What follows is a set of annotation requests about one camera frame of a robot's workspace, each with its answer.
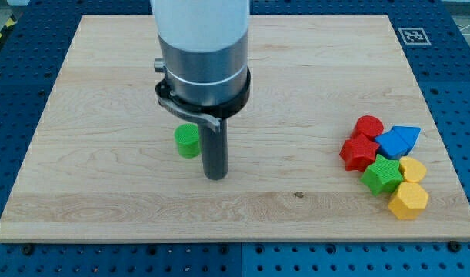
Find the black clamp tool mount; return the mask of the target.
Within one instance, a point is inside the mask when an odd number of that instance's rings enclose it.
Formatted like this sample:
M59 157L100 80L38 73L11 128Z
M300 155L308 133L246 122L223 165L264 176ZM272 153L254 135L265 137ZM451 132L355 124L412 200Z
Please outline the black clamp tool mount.
M187 122L203 125L213 132L221 131L223 120L239 113L247 104L250 96L251 72L247 70L246 82L242 90L231 100L219 105L202 106L188 103L171 94L172 89L165 79L155 86L158 103L174 116Z

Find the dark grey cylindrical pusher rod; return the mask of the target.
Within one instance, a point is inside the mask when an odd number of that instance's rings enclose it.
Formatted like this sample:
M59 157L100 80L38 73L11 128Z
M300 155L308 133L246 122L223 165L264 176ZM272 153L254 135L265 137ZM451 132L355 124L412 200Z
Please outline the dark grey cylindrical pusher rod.
M220 132L203 125L198 131L205 176L212 180L223 179L228 173L227 121L221 120Z

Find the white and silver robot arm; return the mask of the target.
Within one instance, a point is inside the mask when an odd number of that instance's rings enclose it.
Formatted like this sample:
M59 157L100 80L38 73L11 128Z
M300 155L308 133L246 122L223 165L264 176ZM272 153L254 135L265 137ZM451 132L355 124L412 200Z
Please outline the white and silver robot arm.
M249 0L151 0L164 78L155 92L160 106L197 125L204 174L228 173L228 118L250 96Z

